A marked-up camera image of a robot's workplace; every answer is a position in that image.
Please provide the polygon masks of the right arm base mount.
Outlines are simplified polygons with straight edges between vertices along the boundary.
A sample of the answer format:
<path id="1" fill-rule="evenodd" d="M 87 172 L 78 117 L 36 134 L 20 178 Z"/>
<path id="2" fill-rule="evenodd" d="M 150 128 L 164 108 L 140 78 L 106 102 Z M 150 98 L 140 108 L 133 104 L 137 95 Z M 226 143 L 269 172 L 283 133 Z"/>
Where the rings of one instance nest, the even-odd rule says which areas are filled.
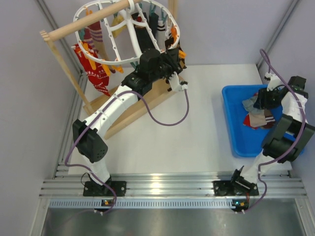
<path id="1" fill-rule="evenodd" d="M 255 184 L 245 185 L 231 180 L 216 180 L 213 182 L 215 196 L 258 196 L 258 187 Z"/>

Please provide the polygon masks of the white round clip hanger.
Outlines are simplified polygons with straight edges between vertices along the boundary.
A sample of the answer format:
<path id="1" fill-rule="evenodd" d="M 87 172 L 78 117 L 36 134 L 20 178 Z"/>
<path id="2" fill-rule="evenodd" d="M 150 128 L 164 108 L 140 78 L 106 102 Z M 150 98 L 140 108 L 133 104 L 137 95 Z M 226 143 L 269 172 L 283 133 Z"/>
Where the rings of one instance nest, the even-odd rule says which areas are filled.
<path id="1" fill-rule="evenodd" d="M 133 13 L 139 13 L 142 22 L 133 20 L 131 16 Z M 124 21 L 115 27 L 111 27 L 114 15 L 116 14 L 122 15 Z M 173 43 L 169 49 L 177 48 L 177 43 L 181 36 L 180 28 L 170 11 L 164 5 L 154 0 L 142 0 L 136 3 L 132 8 L 128 7 L 100 20 L 103 42 L 109 60 L 102 59 L 98 51 L 95 50 L 94 45 L 90 45 L 90 43 L 84 39 L 86 35 L 85 27 L 75 32 L 77 44 L 88 58 L 100 64 L 112 66 L 114 69 L 127 63 L 136 65 L 139 63 L 140 56 L 143 52 L 141 52 L 134 25 L 146 28 L 155 49 L 160 52 L 167 50 L 166 48 L 165 50 L 160 50 L 157 44 L 156 32 L 158 20 L 163 20 L 165 23 L 166 39 L 171 37 L 172 27 L 177 29 L 177 41 Z M 126 25 L 126 28 L 114 38 L 112 31 L 124 25 Z"/>

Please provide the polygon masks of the grey sock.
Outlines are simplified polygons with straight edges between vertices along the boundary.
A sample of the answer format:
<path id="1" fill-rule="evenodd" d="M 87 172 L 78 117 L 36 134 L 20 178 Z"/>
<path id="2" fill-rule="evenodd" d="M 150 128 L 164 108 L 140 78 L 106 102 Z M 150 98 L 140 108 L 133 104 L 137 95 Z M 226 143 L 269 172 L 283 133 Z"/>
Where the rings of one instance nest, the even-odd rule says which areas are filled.
<path id="1" fill-rule="evenodd" d="M 242 105 L 247 112 L 259 113 L 259 109 L 254 107 L 254 104 L 257 100 L 257 96 L 253 96 L 249 99 L 243 100 Z"/>

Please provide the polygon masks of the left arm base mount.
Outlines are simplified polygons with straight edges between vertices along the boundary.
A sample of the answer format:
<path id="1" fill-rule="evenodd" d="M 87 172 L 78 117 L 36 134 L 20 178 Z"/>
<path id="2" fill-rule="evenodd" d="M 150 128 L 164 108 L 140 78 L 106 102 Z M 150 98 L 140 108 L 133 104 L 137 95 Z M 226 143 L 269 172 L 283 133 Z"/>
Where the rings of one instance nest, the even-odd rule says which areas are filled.
<path id="1" fill-rule="evenodd" d="M 126 181 L 111 181 L 109 186 L 116 193 L 117 197 L 123 197 L 126 194 Z M 99 185 L 94 181 L 87 181 L 84 184 L 84 197 L 113 197 L 113 192 L 105 187 Z"/>

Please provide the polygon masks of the brown argyle sock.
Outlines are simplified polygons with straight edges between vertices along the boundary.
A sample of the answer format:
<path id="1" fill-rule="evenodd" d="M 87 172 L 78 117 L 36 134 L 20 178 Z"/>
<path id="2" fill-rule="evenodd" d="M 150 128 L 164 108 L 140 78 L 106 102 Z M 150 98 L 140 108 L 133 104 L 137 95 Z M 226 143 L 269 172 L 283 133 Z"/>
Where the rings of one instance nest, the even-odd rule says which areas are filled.
<path id="1" fill-rule="evenodd" d="M 169 49 L 171 47 L 171 45 L 174 43 L 174 38 L 170 37 L 169 39 L 165 40 L 165 47 L 166 49 Z M 179 63 L 182 69 L 186 69 L 186 62 L 185 62 L 185 57 L 186 54 L 185 52 L 182 50 L 181 46 L 180 46 L 180 42 L 178 42 L 177 44 L 177 48 L 179 49 Z"/>

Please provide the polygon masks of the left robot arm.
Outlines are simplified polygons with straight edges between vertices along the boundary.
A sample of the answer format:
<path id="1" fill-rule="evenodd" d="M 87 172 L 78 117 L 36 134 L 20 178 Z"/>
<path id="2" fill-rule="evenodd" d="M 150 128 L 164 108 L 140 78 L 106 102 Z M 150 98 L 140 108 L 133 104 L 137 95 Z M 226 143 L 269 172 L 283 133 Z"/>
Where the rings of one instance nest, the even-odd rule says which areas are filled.
<path id="1" fill-rule="evenodd" d="M 165 79 L 172 91 L 186 90 L 187 83 L 178 76 L 182 70 L 178 48 L 163 53 L 147 49 L 140 56 L 135 70 L 122 80 L 114 94 L 84 121 L 73 123 L 74 145 L 87 163 L 90 182 L 98 194 L 107 195 L 111 191 L 111 176 L 105 163 L 108 146 L 104 136 L 107 130 L 152 89 L 155 81 Z"/>

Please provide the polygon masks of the orange clothes peg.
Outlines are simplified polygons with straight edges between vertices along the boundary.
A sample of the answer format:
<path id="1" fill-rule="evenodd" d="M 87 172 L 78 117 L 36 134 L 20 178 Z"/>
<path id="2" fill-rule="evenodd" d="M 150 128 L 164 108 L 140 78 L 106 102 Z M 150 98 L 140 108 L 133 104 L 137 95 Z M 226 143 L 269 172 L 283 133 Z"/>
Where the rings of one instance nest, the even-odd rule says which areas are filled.
<path id="1" fill-rule="evenodd" d="M 171 37 L 173 38 L 173 42 L 175 43 L 177 41 L 177 38 L 178 38 L 177 29 L 175 27 L 171 28 Z M 179 40 L 177 43 L 177 48 L 179 49 L 180 65 L 182 68 L 186 68 L 186 62 L 185 62 L 186 53 L 182 50 Z"/>

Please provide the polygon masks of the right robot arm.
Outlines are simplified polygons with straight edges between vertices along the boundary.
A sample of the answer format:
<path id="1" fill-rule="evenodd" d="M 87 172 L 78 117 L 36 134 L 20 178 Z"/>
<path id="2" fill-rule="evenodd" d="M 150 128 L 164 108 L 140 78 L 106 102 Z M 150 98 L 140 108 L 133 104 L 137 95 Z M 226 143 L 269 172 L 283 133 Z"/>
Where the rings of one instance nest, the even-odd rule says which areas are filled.
<path id="1" fill-rule="evenodd" d="M 254 163 L 234 171 L 229 188 L 235 195 L 255 191 L 263 174 L 277 164 L 293 162 L 315 133 L 314 126 L 306 119 L 306 79 L 293 76 L 284 83 L 275 74 L 268 74 L 267 78 L 269 84 L 258 91 L 253 106 L 260 110 L 281 106 L 282 115 L 263 139 L 262 151 Z"/>

